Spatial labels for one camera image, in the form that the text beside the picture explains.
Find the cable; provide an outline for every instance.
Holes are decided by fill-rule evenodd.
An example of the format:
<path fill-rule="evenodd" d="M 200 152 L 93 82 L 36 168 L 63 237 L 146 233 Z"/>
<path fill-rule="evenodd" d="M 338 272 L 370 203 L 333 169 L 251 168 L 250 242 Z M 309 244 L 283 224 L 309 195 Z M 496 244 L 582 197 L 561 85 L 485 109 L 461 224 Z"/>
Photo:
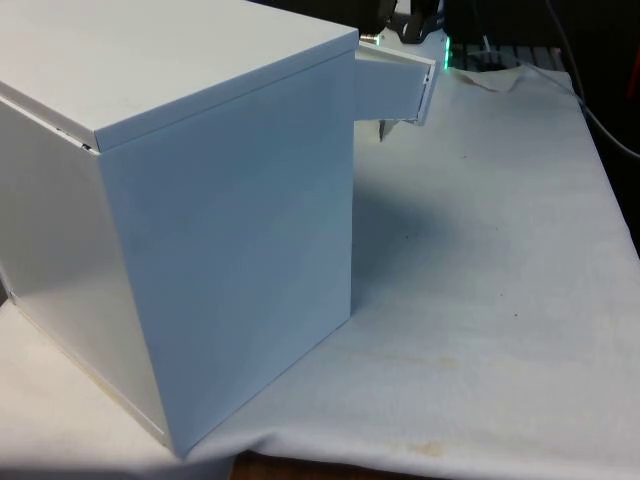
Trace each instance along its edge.
<path fill-rule="evenodd" d="M 564 31 L 564 27 L 558 18 L 558 14 L 553 8 L 553 4 L 551 0 L 545 0 L 547 5 L 547 10 L 549 10 L 549 15 L 553 20 L 553 23 L 556 25 L 556 30 L 558 31 L 558 35 L 560 35 L 560 40 L 562 41 L 562 49 L 566 53 L 567 58 L 569 59 L 569 63 L 571 64 L 571 70 L 573 70 L 573 76 L 576 79 L 576 86 L 578 87 L 578 94 L 580 98 L 586 101 L 586 96 L 584 94 L 584 87 L 582 86 L 582 78 L 580 78 L 580 72 L 578 71 L 578 65 L 576 64 L 576 59 L 573 56 L 573 50 L 571 49 L 571 44 L 569 43 L 569 39 L 567 38 L 567 34 Z"/>
<path fill-rule="evenodd" d="M 478 0 L 471 0 L 471 3 L 473 6 L 473 16 L 476 19 L 476 26 L 478 27 L 478 33 L 484 42 L 484 49 L 489 53 L 491 46 L 489 44 L 489 38 L 487 37 L 487 31 L 485 30 L 482 19 L 480 18 L 480 13 L 478 13 Z"/>
<path fill-rule="evenodd" d="M 502 51 L 497 51 L 497 50 L 490 50 L 490 53 L 495 53 L 496 55 L 500 56 L 500 57 L 506 57 L 506 58 L 510 58 L 512 60 L 515 60 L 518 63 L 521 63 L 522 65 L 525 65 L 526 67 L 530 68 L 531 70 L 533 70 L 534 72 L 536 72 L 538 75 L 540 75 L 541 77 L 547 79 L 548 81 L 550 81 L 551 83 L 557 85 L 558 87 L 560 87 L 562 90 L 564 90 L 565 92 L 567 92 L 568 94 L 570 94 L 571 96 L 575 97 L 576 100 L 578 100 L 578 103 L 580 104 L 580 106 L 582 107 L 582 110 L 589 115 L 589 117 L 591 117 L 591 120 L 593 120 L 593 123 L 595 123 L 595 125 L 600 129 L 600 131 L 616 146 L 618 147 L 620 150 L 622 150 L 623 152 L 625 152 L 627 155 L 629 155 L 632 158 L 635 158 L 636 160 L 640 160 L 640 153 L 638 152 L 634 152 L 633 150 L 631 150 L 629 147 L 627 147 L 625 144 L 623 144 L 620 140 L 618 140 L 616 137 L 613 136 L 613 134 L 607 130 L 607 128 L 602 124 L 602 122 L 600 120 L 598 120 L 598 117 L 596 117 L 596 115 L 591 111 L 591 109 L 589 107 L 587 107 L 587 104 L 585 103 L 585 101 L 582 99 L 582 97 L 580 97 L 579 95 L 577 95 L 574 91 L 572 91 L 569 87 L 567 87 L 566 85 L 563 85 L 562 83 L 560 83 L 558 80 L 556 80 L 555 78 L 553 78 L 551 75 L 546 74 L 545 72 L 542 71 L 542 69 L 536 67 L 535 65 L 533 65 L 532 63 L 529 63 L 525 60 L 521 60 L 520 58 L 518 58 L 515 55 L 511 55 L 507 52 L 502 52 Z M 474 56 L 478 56 L 478 55 L 485 55 L 486 52 L 484 50 L 482 51 L 478 51 L 478 52 L 468 52 L 467 55 L 474 57 Z"/>

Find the cabinet lid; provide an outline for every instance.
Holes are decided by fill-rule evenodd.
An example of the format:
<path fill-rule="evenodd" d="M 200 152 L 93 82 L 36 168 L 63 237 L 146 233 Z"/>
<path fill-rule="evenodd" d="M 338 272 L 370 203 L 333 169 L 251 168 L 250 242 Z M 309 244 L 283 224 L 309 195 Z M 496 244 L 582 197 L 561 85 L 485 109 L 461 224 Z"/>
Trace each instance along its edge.
<path fill-rule="evenodd" d="M 354 50 L 357 38 L 242 0 L 2 0 L 0 97 L 105 151 Z"/>

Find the white cloth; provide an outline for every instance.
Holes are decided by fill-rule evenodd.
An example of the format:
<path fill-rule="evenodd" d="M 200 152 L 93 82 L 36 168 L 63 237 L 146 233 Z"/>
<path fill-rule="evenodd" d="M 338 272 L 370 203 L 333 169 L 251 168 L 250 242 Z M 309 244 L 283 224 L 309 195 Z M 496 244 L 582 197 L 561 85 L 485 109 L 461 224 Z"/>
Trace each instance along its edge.
<path fill-rule="evenodd" d="M 640 476 L 640 262 L 575 99 L 438 82 L 424 127 L 356 128 L 352 319 L 188 462 Z M 0 352 L 0 463 L 176 462 L 13 306 Z"/>

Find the stain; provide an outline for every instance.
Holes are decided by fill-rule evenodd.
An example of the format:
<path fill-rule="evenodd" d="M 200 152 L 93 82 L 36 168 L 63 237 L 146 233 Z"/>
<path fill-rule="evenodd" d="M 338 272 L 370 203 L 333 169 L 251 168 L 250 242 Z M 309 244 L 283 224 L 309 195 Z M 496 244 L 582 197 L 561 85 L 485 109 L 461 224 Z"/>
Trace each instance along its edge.
<path fill-rule="evenodd" d="M 412 452 L 426 455 L 427 457 L 441 457 L 444 455 L 444 445 L 440 442 L 409 444 L 407 448 Z"/>
<path fill-rule="evenodd" d="M 458 368 L 458 361 L 453 357 L 440 357 L 438 363 L 445 368 L 453 369 Z"/>

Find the table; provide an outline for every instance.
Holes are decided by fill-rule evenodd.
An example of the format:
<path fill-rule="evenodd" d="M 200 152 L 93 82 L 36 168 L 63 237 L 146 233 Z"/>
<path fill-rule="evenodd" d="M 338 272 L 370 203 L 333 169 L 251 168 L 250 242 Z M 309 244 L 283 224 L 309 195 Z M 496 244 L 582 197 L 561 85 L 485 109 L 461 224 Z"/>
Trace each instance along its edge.
<path fill-rule="evenodd" d="M 575 100 L 534 74 L 503 95 L 445 73 L 424 127 L 356 133 L 347 324 L 175 466 L 5 305 L 0 463 L 157 472 L 249 449 L 445 478 L 636 478 L 640 268 Z"/>

